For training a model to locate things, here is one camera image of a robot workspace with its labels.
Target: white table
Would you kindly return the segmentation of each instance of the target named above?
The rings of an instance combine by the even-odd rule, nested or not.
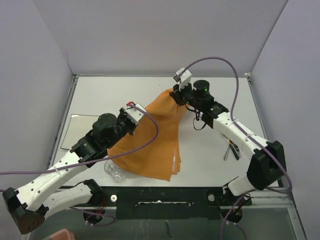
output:
[[[210,93],[215,100],[229,110],[235,94],[234,78],[192,78],[192,81],[205,79],[210,82]],[[61,149],[72,114],[96,115],[113,113],[129,101],[147,106],[161,92],[175,84],[171,77],[104,77],[81,76],[78,78],[74,95],[66,115],[65,125],[54,158],[56,163],[67,150]],[[246,78],[239,79],[239,95],[234,116],[249,129],[263,136],[261,123]],[[64,186],[74,186],[78,182],[94,179],[100,186],[127,187],[221,187],[245,175],[249,159],[243,155],[236,160],[230,151],[227,161],[223,156],[227,150],[226,139],[214,129],[206,126],[201,131],[193,128],[194,113],[187,112],[179,125],[179,148],[181,157],[180,172],[172,175],[170,181],[141,177],[128,173],[126,179],[116,183],[105,173],[105,162],[98,162],[90,169],[78,174]]]

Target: fabric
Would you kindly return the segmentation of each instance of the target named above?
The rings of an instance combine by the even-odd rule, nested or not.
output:
[[[172,174],[180,171],[179,122],[187,111],[178,106],[169,95],[172,89],[162,92],[145,109],[159,125],[158,137],[153,143],[131,154],[113,159],[125,171],[148,178],[170,181]],[[116,145],[108,150],[108,156],[127,152],[147,143],[156,133],[154,123],[143,117],[134,131],[127,134]]]

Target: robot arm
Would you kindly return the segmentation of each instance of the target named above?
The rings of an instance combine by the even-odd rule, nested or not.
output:
[[[4,202],[22,234],[39,227],[49,216],[77,204],[99,204],[102,189],[93,180],[56,192],[75,175],[90,168],[94,163],[68,167],[78,163],[104,158],[107,149],[114,146],[126,134],[133,134],[144,116],[136,108],[146,111],[141,105],[129,102],[120,109],[118,117],[111,113],[101,115],[90,130],[63,158],[44,173],[18,189],[8,188],[2,194]]]
[[[283,146],[278,142],[269,142],[267,139],[258,136],[250,129],[245,127],[238,119],[232,121],[228,109],[215,101],[210,95],[209,82],[197,80],[193,86],[191,82],[191,73],[185,71],[179,79],[177,76],[184,70],[181,68],[174,78],[177,84],[170,93],[175,102],[180,105],[190,105],[195,110],[202,113],[201,120],[212,129],[224,134],[232,142],[239,146],[245,155],[251,159],[246,175],[239,176],[224,186],[224,192],[232,196],[239,196],[251,190],[263,190],[277,179],[283,176],[282,171],[257,144],[249,139],[255,139],[259,144],[271,152],[280,164],[286,168],[285,154]],[[235,122],[246,132],[245,135]]]

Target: gray floor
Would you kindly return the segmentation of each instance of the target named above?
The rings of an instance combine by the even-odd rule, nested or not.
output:
[[[248,240],[296,240],[286,208],[244,209],[240,225]],[[204,218],[169,220],[170,233],[175,240],[219,240],[221,221]],[[48,218],[31,235],[42,240],[61,229],[74,233],[76,240],[170,240],[165,220],[118,220],[107,227],[85,226],[80,212],[65,210]],[[244,240],[235,226],[225,227],[223,240]]]

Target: white wall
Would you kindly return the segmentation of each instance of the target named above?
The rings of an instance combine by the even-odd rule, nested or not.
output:
[[[0,171],[44,170],[72,74],[32,0],[0,1],[0,33]],[[34,177],[0,176],[0,189]],[[0,239],[19,236],[0,200]]]
[[[308,240],[318,240],[320,1],[289,0],[252,72],[252,86],[287,170]]]
[[[227,58],[240,74],[251,71],[287,2],[33,1],[74,73],[121,76],[172,76],[212,55]],[[198,64],[192,73],[233,76],[218,61]]]

